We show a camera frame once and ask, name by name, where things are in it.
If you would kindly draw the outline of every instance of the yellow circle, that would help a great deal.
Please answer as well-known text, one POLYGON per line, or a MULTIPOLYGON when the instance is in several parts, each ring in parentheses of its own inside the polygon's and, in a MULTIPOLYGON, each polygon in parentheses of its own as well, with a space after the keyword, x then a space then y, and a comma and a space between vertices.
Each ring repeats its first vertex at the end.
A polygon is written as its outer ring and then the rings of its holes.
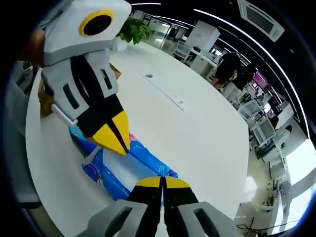
POLYGON ((80 26, 79 26, 79 34, 81 36, 85 36, 85 37, 89 37, 88 35, 86 35, 84 33, 84 27, 86 26, 86 24, 91 21, 93 18, 97 17, 97 16, 101 16, 101 15, 105 15, 105 16, 110 16, 111 18, 111 22, 113 21, 114 19, 114 12, 112 10, 109 10, 109 9, 101 9, 101 10, 98 10, 98 11, 94 11, 92 13, 90 13, 89 15, 87 15, 84 20, 81 22, 80 26))

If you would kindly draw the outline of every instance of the floor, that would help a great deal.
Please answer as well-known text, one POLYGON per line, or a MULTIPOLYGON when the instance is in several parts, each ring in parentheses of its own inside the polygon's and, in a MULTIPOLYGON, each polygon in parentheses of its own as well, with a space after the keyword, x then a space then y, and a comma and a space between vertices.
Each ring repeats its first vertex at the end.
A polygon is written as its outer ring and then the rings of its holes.
MULTIPOLYGON (((175 42, 165 39, 164 36, 155 34, 146 43, 161 49, 172 56, 173 47, 175 42)), ((249 163, 247 171, 247 179, 244 187, 244 197, 240 203, 236 218, 234 219, 236 224, 243 224, 248 227, 251 226, 254 216, 256 215, 256 206, 262 205, 270 195, 267 191, 268 185, 271 182, 269 177, 269 167, 267 163, 264 163, 262 159, 257 159, 254 151, 249 151, 249 163)), ((57 227, 53 224, 43 206, 30 210, 29 214, 40 228, 44 236, 47 237, 59 237, 62 234, 57 227)), ((252 233, 248 233, 247 230, 240 230, 240 236, 253 236, 252 233)))

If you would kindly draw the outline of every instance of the green plant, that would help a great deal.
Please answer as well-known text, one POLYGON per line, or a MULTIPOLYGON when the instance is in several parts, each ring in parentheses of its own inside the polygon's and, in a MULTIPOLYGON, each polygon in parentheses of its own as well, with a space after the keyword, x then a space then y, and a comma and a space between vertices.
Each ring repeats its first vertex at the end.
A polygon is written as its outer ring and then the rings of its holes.
POLYGON ((131 42, 134 44, 139 43, 141 40, 148 40, 152 35, 151 30, 141 20, 129 17, 121 30, 117 34, 122 40, 131 42))

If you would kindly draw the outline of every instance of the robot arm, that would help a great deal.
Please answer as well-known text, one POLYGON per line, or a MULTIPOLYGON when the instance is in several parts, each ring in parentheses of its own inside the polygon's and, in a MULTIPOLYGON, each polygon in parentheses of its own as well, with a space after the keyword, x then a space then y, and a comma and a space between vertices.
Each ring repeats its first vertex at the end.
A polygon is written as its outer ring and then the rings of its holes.
POLYGON ((107 47, 131 12, 123 0, 75 0, 45 32, 42 78, 52 110, 91 142, 125 155, 128 121, 107 47))

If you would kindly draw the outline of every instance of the cardboard box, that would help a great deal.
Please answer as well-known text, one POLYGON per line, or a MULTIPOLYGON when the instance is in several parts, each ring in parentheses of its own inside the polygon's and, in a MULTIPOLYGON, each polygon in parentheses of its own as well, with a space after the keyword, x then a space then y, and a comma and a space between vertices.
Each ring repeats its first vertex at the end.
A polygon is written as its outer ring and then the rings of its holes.
MULTIPOLYGON (((121 75, 121 72, 116 67, 114 67, 111 63, 110 63, 110 68, 114 71, 115 78, 116 80, 118 80, 121 75)), ((39 96, 41 114, 44 117, 46 117, 50 115, 51 113, 53 113, 53 111, 51 110, 51 106, 54 103, 54 98, 45 92, 43 79, 41 79, 39 82, 38 96, 39 96)))

